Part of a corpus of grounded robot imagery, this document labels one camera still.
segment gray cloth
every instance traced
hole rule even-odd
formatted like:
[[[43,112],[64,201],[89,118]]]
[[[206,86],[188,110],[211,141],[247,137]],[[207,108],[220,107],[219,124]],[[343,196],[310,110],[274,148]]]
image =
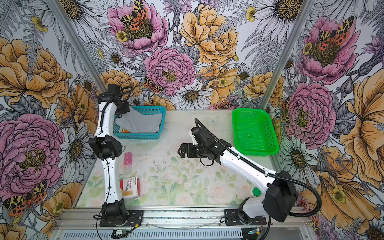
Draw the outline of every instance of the gray cloth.
[[[115,123],[132,133],[157,133],[160,130],[160,123],[163,114],[144,115],[133,108],[129,112],[116,118]]]

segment bandage box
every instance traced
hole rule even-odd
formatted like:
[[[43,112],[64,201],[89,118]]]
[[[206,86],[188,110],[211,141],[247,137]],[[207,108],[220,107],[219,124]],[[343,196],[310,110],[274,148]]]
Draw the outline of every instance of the bandage box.
[[[139,196],[139,179],[131,177],[120,181],[120,188],[124,200],[136,198]]]

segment cable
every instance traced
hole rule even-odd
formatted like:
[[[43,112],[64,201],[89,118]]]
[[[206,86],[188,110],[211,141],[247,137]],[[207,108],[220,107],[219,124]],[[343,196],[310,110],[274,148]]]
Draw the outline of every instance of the cable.
[[[260,240],[264,240],[266,238],[266,235],[268,234],[270,228],[271,228],[271,216],[268,217],[268,225],[266,227],[265,233],[263,233],[263,236],[262,238],[260,238]]]
[[[105,199],[105,202],[104,202],[106,204],[107,200],[108,200],[108,196],[109,196],[109,191],[111,190],[111,178],[109,176],[109,162],[106,159],[104,159],[104,160],[107,162],[107,168],[108,168],[108,194],[107,194],[107,198]],[[101,221],[101,219],[102,219],[102,216],[100,215],[102,210],[103,210],[103,207],[101,207],[99,215],[93,215],[93,218],[96,219],[96,232],[97,232],[97,235],[99,236],[100,240],[103,240],[103,239],[101,238],[101,236],[99,234],[99,230],[97,228],[97,221],[99,219]]]
[[[212,166],[214,164],[214,160],[212,160],[212,163],[211,164],[204,164],[202,161],[201,161],[201,158],[200,158],[200,163],[203,164],[204,166]]]
[[[204,226],[211,226],[212,224],[215,224],[217,223],[217,221],[215,222],[212,222],[212,223],[207,223],[207,224],[202,224],[202,225],[195,225],[195,226],[189,226],[189,227],[160,227],[160,226],[157,226],[157,225],[154,225],[154,224],[150,224],[150,223],[147,223],[148,225],[150,226],[153,226],[153,227],[157,227],[157,228],[161,228],[161,229],[173,229],[173,230],[188,230],[188,231],[192,231],[192,230],[195,230],[199,227],[204,227]]]
[[[259,218],[259,217],[257,217],[259,220],[260,220],[260,225],[262,226],[262,229],[261,229],[261,231],[263,231],[263,221],[262,221],[262,219],[261,218]]]
[[[228,150],[232,155],[238,157],[238,154],[235,153],[232,149],[230,149],[227,145],[225,145],[224,143],[222,143],[220,141],[220,139],[218,139],[211,131],[209,131],[207,129],[207,127],[205,127],[197,118],[195,118],[195,123],[196,123],[196,127],[199,127],[199,125],[207,131],[207,133],[209,133],[209,135],[211,135],[217,142],[219,142],[223,147],[225,147],[226,150]],[[259,168],[258,166],[254,165],[252,162],[248,161],[247,159],[245,159],[244,157],[240,156],[240,159],[242,161],[244,161],[245,163],[247,163],[248,165],[250,165],[251,167],[253,167],[254,169],[256,169],[257,171],[261,172],[262,174],[265,174],[265,170]],[[289,216],[293,216],[293,217],[310,217],[312,215],[315,215],[317,212],[320,211],[321,209],[321,205],[322,205],[322,201],[321,201],[321,196],[319,195],[319,193],[316,191],[316,189],[314,189],[313,187],[311,187],[310,185],[304,183],[304,182],[301,182],[301,181],[298,181],[296,179],[292,179],[292,178],[286,178],[286,177],[280,177],[279,175],[276,175],[276,174],[272,174],[272,173],[268,173],[266,174],[266,176],[268,177],[273,177],[275,179],[279,179],[279,180],[282,180],[282,181],[286,181],[286,182],[292,182],[294,184],[297,184],[297,185],[300,185],[300,186],[303,186],[305,187],[306,189],[308,189],[309,191],[311,191],[315,197],[316,197],[316,200],[317,200],[317,203],[316,203],[316,207],[312,210],[312,211],[309,211],[309,212],[306,212],[306,213],[303,213],[303,214],[300,214],[300,213],[295,213],[295,212],[289,212],[288,215]]]
[[[122,96],[122,95],[124,95],[124,94],[126,94],[126,93],[129,93],[129,94],[128,94],[128,98],[130,98],[130,96],[131,96],[131,92],[134,90],[134,88],[133,88],[133,87],[125,87],[125,88],[123,88],[122,90],[127,89],[127,88],[132,88],[132,89],[129,90],[129,91],[122,92],[122,93],[119,93],[119,94],[113,96],[113,97],[112,97],[112,98],[105,104],[103,110],[101,111],[101,118],[100,118],[100,133],[97,134],[97,135],[100,135],[100,134],[103,132],[104,113],[105,113],[105,110],[107,109],[107,106],[113,101],[113,99],[115,99],[115,98],[117,98],[117,97],[119,97],[119,96]]]

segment table surface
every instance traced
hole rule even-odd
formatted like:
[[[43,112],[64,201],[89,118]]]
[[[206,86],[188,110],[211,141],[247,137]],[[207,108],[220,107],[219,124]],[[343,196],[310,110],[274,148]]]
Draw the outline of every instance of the table surface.
[[[118,139],[125,150],[119,161],[120,179],[139,178],[140,198],[126,206],[238,205],[249,196],[253,185],[240,174],[218,163],[204,166],[199,159],[182,159],[181,143],[192,142],[188,132],[199,119],[219,139],[233,145],[232,111],[167,111],[160,139]],[[273,169],[270,158],[249,156],[254,162]],[[205,164],[211,161],[203,159]],[[76,207],[100,207],[104,201],[104,178],[97,160]]]

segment orange peony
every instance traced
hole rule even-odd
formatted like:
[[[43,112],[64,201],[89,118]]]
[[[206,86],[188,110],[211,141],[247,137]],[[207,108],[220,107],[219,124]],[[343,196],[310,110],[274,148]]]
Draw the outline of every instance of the orange peony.
[[[353,181],[356,171],[352,168],[352,162],[335,146],[322,146],[319,150],[320,170],[316,174],[320,179],[317,192],[323,202],[320,213],[329,221],[337,216],[336,226],[343,229],[355,218],[361,218],[362,225],[358,233],[364,233],[369,228],[370,220],[380,218],[380,211],[375,210],[376,205],[363,196],[366,193],[360,182]],[[306,190],[302,194],[314,207],[316,198],[313,193]]]
[[[156,94],[153,97],[148,97],[149,102],[145,102],[146,106],[162,106],[167,110],[175,110],[173,103],[166,98],[161,98]]]
[[[208,40],[226,21],[225,16],[218,15],[214,8],[209,5],[204,7],[203,4],[199,5],[197,17],[190,11],[184,15],[180,34],[189,41],[185,45],[196,45],[199,49],[201,63],[223,66],[236,55],[239,33],[235,32],[235,28]]]
[[[29,47],[21,39],[10,43],[0,38],[0,96],[12,97],[8,104],[18,102],[23,94],[34,96],[43,103],[43,108],[49,108],[68,93],[67,73],[48,49],[38,46],[36,67],[28,76],[26,49]]]
[[[219,69],[216,65],[200,68],[197,76],[200,80],[209,81],[205,88],[213,89],[213,95],[210,96],[211,104],[224,101],[230,95],[230,91],[235,91],[236,82],[239,82],[237,68],[224,67]]]
[[[101,74],[101,79],[105,83],[106,86],[108,84],[117,84],[121,88],[125,87],[133,87],[133,91],[131,92],[131,97],[139,96],[143,93],[142,87],[140,86],[140,82],[131,77],[129,74],[117,70],[105,71]],[[123,95],[122,99],[126,99],[128,97],[128,93]]]
[[[358,81],[354,88],[355,102],[346,102],[348,110],[356,114],[355,127],[347,135],[340,135],[345,153],[354,159],[353,169],[360,179],[376,188],[384,176],[384,69]]]
[[[9,227],[7,223],[0,223],[0,239],[4,240],[25,240],[26,227],[15,223]]]
[[[252,84],[247,84],[244,86],[244,97],[257,98],[258,96],[263,96],[266,88],[268,87],[269,82],[271,81],[272,71],[267,72],[266,74],[260,73],[259,75],[254,75],[251,78]],[[269,102],[274,108],[276,108],[281,99],[283,98],[283,77],[280,76]]]
[[[95,102],[87,96],[84,88],[77,84],[76,90],[71,91],[70,97],[59,99],[55,108],[56,123],[65,127],[73,126],[77,129],[81,122],[88,124],[91,133],[96,132],[98,124],[98,110]]]
[[[40,219],[49,222],[60,216],[64,209],[71,208],[80,189],[81,183],[78,182],[70,182],[62,185],[56,190],[54,195],[44,203],[43,209],[46,210],[46,213],[41,215]]]

